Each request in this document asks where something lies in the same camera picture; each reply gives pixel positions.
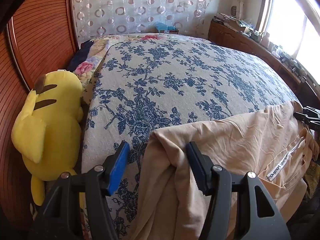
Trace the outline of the beige printed t-shirt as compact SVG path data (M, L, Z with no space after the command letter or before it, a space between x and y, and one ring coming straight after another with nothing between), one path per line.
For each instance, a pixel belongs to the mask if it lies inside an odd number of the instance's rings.
M317 159L319 145L289 101L223 120L159 128L150 135L138 189L132 239L198 239L208 199L198 190L185 155L194 141L201 153L228 172L254 172L284 220L298 209L306 192L303 176Z

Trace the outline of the wooden sideboard cabinet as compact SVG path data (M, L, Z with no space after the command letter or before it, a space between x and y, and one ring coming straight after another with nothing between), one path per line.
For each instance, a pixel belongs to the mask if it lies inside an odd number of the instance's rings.
M219 46L239 50L259 57L277 72L293 90L303 106L319 108L319 92L316 92L311 87L311 82L300 81L298 76L293 73L289 67L281 63L271 52L252 39L212 20L208 31L208 40Z

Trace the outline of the window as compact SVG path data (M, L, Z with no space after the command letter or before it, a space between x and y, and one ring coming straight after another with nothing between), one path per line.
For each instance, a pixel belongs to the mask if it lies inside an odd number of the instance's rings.
M260 32L319 78L319 3L317 0L262 0Z

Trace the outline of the yellow plush toy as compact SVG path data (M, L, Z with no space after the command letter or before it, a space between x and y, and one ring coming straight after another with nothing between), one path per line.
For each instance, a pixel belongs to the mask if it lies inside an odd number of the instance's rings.
M31 173L36 205L45 199L45 182L63 172L75 175L80 151L82 84L66 70L38 79L28 94L11 131L11 140Z

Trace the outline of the clutter on sideboard top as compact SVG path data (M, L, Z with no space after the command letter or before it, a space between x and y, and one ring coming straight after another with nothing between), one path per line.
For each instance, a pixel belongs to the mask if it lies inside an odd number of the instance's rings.
M281 46L277 46L270 41L269 33L260 33L245 21L237 20L234 17L223 13L218 13L213 17L212 20L223 24L229 29L236 31L263 46L265 49L271 52L273 56L279 59L281 63L289 67L291 71L295 73L303 82L311 78L310 73L303 67L302 64L300 64L300 62L286 53Z

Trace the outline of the floral bed quilt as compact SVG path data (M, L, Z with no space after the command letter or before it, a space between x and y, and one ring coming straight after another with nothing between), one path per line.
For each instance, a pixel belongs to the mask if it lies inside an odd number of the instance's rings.
M260 58L207 40L132 34L84 42L71 66L88 104L82 172L130 145L119 188L108 197L120 239L137 217L139 177L150 133L158 128L224 119L296 99Z

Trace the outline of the blue item at headboard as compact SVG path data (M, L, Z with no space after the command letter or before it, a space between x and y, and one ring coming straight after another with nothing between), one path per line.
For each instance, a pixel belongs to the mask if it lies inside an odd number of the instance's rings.
M156 29L157 33L178 34L177 28L170 26L170 25L166 25L161 22L155 23L155 29Z

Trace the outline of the wooden slatted wardrobe door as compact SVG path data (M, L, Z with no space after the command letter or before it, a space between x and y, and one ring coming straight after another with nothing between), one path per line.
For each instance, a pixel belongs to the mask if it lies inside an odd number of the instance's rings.
M1 0L1 221L22 228L32 216L30 173L11 141L35 82L66 68L78 50L72 0Z

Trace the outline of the white circle-patterned curtain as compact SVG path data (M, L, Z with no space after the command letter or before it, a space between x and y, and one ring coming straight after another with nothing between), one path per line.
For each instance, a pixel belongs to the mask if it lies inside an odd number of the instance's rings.
M233 0L73 0L78 41L113 34L152 33L156 23L179 34L206 37L217 12L228 12Z

